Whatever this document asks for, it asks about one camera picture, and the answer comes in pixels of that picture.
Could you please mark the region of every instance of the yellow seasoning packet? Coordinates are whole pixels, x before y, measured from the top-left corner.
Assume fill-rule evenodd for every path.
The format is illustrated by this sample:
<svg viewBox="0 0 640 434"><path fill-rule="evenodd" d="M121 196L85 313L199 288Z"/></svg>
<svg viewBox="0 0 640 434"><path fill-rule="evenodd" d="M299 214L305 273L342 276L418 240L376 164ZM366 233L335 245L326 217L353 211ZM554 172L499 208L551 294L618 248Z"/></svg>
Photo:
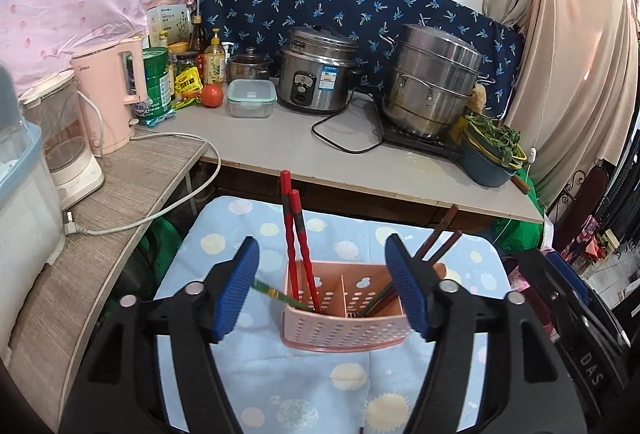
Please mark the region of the yellow seasoning packet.
<svg viewBox="0 0 640 434"><path fill-rule="evenodd" d="M202 82L198 68L189 68L175 77L174 109L181 109L200 103Z"/></svg>

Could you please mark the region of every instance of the wooden countertop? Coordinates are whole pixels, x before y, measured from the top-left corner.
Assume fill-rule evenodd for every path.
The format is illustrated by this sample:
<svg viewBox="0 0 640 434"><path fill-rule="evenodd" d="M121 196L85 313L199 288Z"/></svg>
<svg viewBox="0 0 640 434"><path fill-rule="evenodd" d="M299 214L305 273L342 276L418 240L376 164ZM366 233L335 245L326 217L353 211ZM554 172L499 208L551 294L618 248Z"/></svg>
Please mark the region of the wooden countertop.
<svg viewBox="0 0 640 434"><path fill-rule="evenodd" d="M378 117L368 98L318 131L351 150L378 142ZM320 116L274 104L267 118L235 118L225 102L217 109L193 106L154 128L201 135L220 151L223 164L278 175L289 170L299 180L390 198L450 207L476 214L543 223L536 207L513 183L500 188L476 184L454 163L383 145L364 154L347 154L311 134ZM205 154L205 159L212 156Z"/></svg>
<svg viewBox="0 0 640 434"><path fill-rule="evenodd" d="M74 220L104 229L157 212L205 149L202 143L168 136L131 141L98 160L104 185L72 208ZM18 315L9 373L54 431L98 315L147 228L68 236Z"/></svg>

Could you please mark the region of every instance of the table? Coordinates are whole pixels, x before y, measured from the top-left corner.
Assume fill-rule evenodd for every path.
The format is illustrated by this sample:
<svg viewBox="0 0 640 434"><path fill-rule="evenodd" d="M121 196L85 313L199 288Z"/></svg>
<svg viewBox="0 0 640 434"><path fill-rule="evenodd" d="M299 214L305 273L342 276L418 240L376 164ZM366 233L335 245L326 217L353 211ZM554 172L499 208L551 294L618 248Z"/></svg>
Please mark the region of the table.
<svg viewBox="0 0 640 434"><path fill-rule="evenodd" d="M314 260L384 263L383 245L398 233L414 254L430 230L304 212ZM286 241L282 206L220 197L200 213L169 268L156 298L201 280L217 262L233 257L245 236L260 244L257 277L282 288ZM447 239L445 232L431 253ZM495 249L481 237L463 236L442 258L447 277L469 291L502 298L510 290ZM402 432L433 354L412 333L404 343L363 353L314 353L280 340L283 305L250 290L236 328L212 346L216 365L244 432L256 434ZM158 338L162 392L170 423L187 430L167 337ZM476 421L484 381L486 335L476 335L465 407L459 428Z"/></svg>
<svg viewBox="0 0 640 434"><path fill-rule="evenodd" d="M375 106L356 97L348 110L319 127L324 135L351 150L378 142ZM397 198L488 216L543 223L530 199L512 183L500 188L477 185L452 162L425 154L380 146L366 154L346 154L311 134L317 115L274 104L267 118L234 118L223 104L193 106L154 129L198 134L211 140L223 165L278 175L324 186Z"/></svg>
<svg viewBox="0 0 640 434"><path fill-rule="evenodd" d="M98 160L104 185L72 208L74 219L102 229L157 212L205 149L203 143L167 136L131 141ZM54 431L98 315L148 226L108 236L68 236L18 315L8 370Z"/></svg>

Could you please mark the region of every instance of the blender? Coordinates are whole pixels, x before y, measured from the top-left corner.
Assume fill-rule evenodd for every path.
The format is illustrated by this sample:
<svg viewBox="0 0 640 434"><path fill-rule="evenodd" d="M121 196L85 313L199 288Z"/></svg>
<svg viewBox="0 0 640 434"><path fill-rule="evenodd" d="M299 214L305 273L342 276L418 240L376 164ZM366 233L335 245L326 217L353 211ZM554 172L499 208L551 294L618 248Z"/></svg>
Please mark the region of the blender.
<svg viewBox="0 0 640 434"><path fill-rule="evenodd" d="M104 182L86 140L72 70L39 80L20 97L25 119L42 129L44 154L60 207L66 210Z"/></svg>

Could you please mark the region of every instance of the stainless steel pot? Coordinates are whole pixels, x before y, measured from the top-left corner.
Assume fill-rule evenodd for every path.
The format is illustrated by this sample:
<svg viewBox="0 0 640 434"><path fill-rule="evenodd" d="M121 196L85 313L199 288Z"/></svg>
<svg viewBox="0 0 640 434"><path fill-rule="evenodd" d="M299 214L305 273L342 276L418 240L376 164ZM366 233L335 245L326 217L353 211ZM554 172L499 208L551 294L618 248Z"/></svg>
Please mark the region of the stainless steel pot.
<svg viewBox="0 0 640 434"><path fill-rule="evenodd" d="M291 29L282 49L278 98L305 112L341 110L359 80L357 49L355 42L331 29Z"/></svg>
<svg viewBox="0 0 640 434"><path fill-rule="evenodd" d="M255 48L247 48L243 55L234 55L226 61L226 78L231 82L238 78L269 80L270 58L255 54Z"/></svg>
<svg viewBox="0 0 640 434"><path fill-rule="evenodd" d="M458 37L405 24L394 47L382 107L389 119L425 138L445 134L465 109L482 55Z"/></svg>

